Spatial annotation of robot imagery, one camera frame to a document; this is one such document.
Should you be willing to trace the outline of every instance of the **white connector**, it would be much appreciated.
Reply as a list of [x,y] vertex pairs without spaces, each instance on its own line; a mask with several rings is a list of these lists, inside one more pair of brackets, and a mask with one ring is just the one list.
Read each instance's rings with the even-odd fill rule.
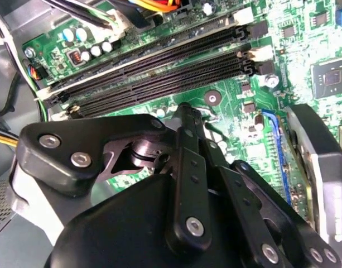
[[115,42],[124,37],[125,30],[131,27],[131,23],[119,11],[110,9],[109,11],[107,11],[107,14],[109,14],[114,19],[115,24],[117,25],[113,26],[112,30],[102,29],[100,27],[88,24],[88,27],[90,28],[96,43],[105,41],[105,39],[108,39],[111,43]]
[[266,61],[273,58],[272,46],[262,46],[250,49],[248,58],[252,61]]
[[237,25],[246,25],[254,22],[254,15],[251,7],[247,7],[234,12],[233,18]]

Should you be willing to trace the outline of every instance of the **chipset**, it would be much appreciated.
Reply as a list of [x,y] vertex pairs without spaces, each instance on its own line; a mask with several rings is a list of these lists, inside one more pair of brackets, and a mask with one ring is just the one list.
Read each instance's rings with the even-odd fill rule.
[[295,28],[293,25],[282,29],[282,36],[285,38],[289,38],[295,35]]
[[311,72],[316,99],[342,93],[342,58],[313,65]]
[[313,18],[313,23],[315,26],[321,26],[327,23],[327,12],[318,14]]

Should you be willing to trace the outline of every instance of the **green circuit board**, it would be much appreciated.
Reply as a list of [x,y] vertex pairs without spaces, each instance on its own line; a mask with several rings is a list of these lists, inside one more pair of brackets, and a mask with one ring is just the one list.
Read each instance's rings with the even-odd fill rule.
[[[336,22],[336,11],[342,9],[339,2],[214,0],[217,10],[214,17],[232,10],[251,7],[255,22],[267,21],[268,34],[258,40],[252,40],[251,46],[271,46],[274,74],[254,75],[251,78],[244,75],[221,80],[102,116],[149,113],[159,119],[169,119],[180,103],[189,102],[202,112],[207,125],[207,137],[219,145],[229,162],[235,159],[247,161],[304,219],[311,222],[313,215],[309,202],[308,181],[290,150],[285,135],[281,135],[281,143],[278,143],[273,121],[266,116],[265,111],[276,115],[278,123],[282,125],[282,131],[285,132],[286,107],[307,103],[324,120],[334,137],[339,138],[338,127],[342,125],[342,26]],[[99,7],[103,10],[110,8],[105,3]],[[116,54],[144,46],[162,36],[209,19],[211,17],[205,17],[202,12],[202,3],[197,1],[187,16],[167,16],[164,24],[142,33],[130,29],[130,32],[121,39],[122,46],[119,51],[82,66],[71,64],[66,55],[80,46],[91,47],[96,41],[88,39],[84,44],[66,46],[61,38],[61,32],[65,27],[79,27],[79,22],[75,20],[67,21],[51,32],[31,40],[24,44],[23,48],[32,47],[36,51],[36,57],[31,62],[41,64],[47,69],[50,76],[45,79],[45,84],[49,85],[84,68],[98,65]],[[161,66],[152,69],[151,72],[144,72],[139,76],[129,77],[127,81],[111,85],[107,90],[112,90],[122,83],[127,84],[145,77],[151,78],[155,74],[202,58],[221,55],[242,45],[244,44],[224,45],[202,55]],[[54,50],[60,55],[57,61],[51,54]],[[211,91],[219,93],[219,104],[210,105],[206,101],[207,93]],[[66,108],[74,101],[88,99],[97,92],[98,89],[92,93],[71,97],[63,107]],[[257,116],[262,116],[263,128],[255,128]],[[281,160],[279,150],[283,152],[285,159]],[[150,173],[150,170],[143,169],[139,174],[121,175],[110,179],[109,182],[117,192],[120,192]]]
[[[286,128],[286,107],[290,104],[308,103],[338,139],[338,126],[342,125],[342,93],[330,93],[328,97],[322,97],[321,93],[316,94],[316,90],[320,89],[314,86],[314,68],[342,58],[342,27],[335,23],[338,6],[333,0],[254,2],[262,2],[261,6],[265,7],[259,8],[258,14],[264,15],[269,24],[275,74],[279,79],[275,88],[267,87],[264,78],[260,76],[250,79],[238,77],[156,99],[108,116],[150,113],[160,119],[168,119],[178,104],[189,102],[193,107],[200,108],[205,117],[209,117],[206,122],[217,130],[210,132],[209,138],[218,143],[227,160],[232,162],[242,159],[249,162],[283,197],[285,194],[281,169],[286,169],[292,205],[301,216],[310,220],[311,212],[306,201],[308,182],[289,152],[286,140],[283,139],[282,144],[287,157],[286,167],[281,167],[269,119],[264,117],[263,131],[251,132],[249,129],[253,128],[254,118],[262,109],[274,111],[283,128]],[[325,22],[316,25],[314,18],[324,13]],[[251,89],[244,92],[244,83],[249,83]],[[210,90],[221,94],[218,106],[210,107],[206,104],[205,94]],[[244,104],[249,102],[254,103],[254,112],[244,111]],[[147,170],[144,170],[141,176],[133,176],[131,180],[138,181],[147,174]],[[113,178],[110,182],[117,190],[123,190],[132,184],[127,176]]]
[[[216,6],[217,16],[229,13],[229,11],[236,10],[238,7],[244,8],[250,6],[253,13],[256,15],[265,5],[265,2],[242,3],[237,1],[220,1]],[[113,6],[109,2],[101,2],[96,5],[99,9],[109,11]],[[201,11],[202,5],[200,3],[194,4],[193,8],[187,13],[187,16],[169,15],[163,18],[163,24],[153,27],[149,30],[138,30],[135,27],[130,27],[126,31],[126,35],[120,39],[121,44],[119,49],[115,49],[110,53],[105,53],[102,56],[95,58],[89,62],[81,61],[80,64],[75,64],[70,59],[70,54],[74,51],[83,51],[89,49],[95,44],[100,45],[102,41],[109,40],[111,32],[109,30],[102,30],[97,27],[82,24],[75,19],[69,19],[65,23],[59,24],[48,33],[44,33],[29,42],[22,45],[22,50],[32,49],[35,56],[30,58],[30,62],[34,66],[43,66],[48,73],[48,77],[43,80],[45,86],[58,82],[61,79],[67,78],[75,73],[98,66],[110,58],[121,55],[125,52],[134,50],[136,48],[145,46],[157,41],[158,39],[180,32],[189,28],[192,25],[197,25],[206,22],[211,17],[206,17]],[[88,38],[85,41],[78,41],[76,34],[74,34],[73,42],[68,42],[63,37],[63,30],[69,28],[74,32],[78,28],[86,29]],[[174,41],[170,41],[169,46],[174,45]]]

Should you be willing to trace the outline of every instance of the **blue pcie slot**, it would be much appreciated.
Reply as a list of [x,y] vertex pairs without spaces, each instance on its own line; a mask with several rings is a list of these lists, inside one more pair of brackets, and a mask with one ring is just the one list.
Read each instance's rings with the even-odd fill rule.
[[277,155],[280,163],[280,170],[282,175],[283,188],[285,190],[286,202],[291,205],[291,194],[290,187],[288,186],[288,180],[286,172],[283,167],[285,166],[285,158],[283,156],[282,146],[281,146],[281,134],[279,129],[279,121],[275,114],[272,111],[262,109],[262,113],[264,116],[267,116],[271,122],[272,131],[275,137],[276,147],[277,147]]

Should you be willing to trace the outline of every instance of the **motherboard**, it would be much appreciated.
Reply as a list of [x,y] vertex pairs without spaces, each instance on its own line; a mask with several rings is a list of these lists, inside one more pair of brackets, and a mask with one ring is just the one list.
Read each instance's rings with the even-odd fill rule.
[[[37,93],[55,120],[148,113],[182,102],[203,115],[228,162],[247,161],[309,223],[311,190],[287,134],[286,108],[307,103],[340,142],[342,1],[184,1],[133,26],[105,1],[113,30],[67,19],[25,43]],[[149,176],[109,180],[120,192]]]

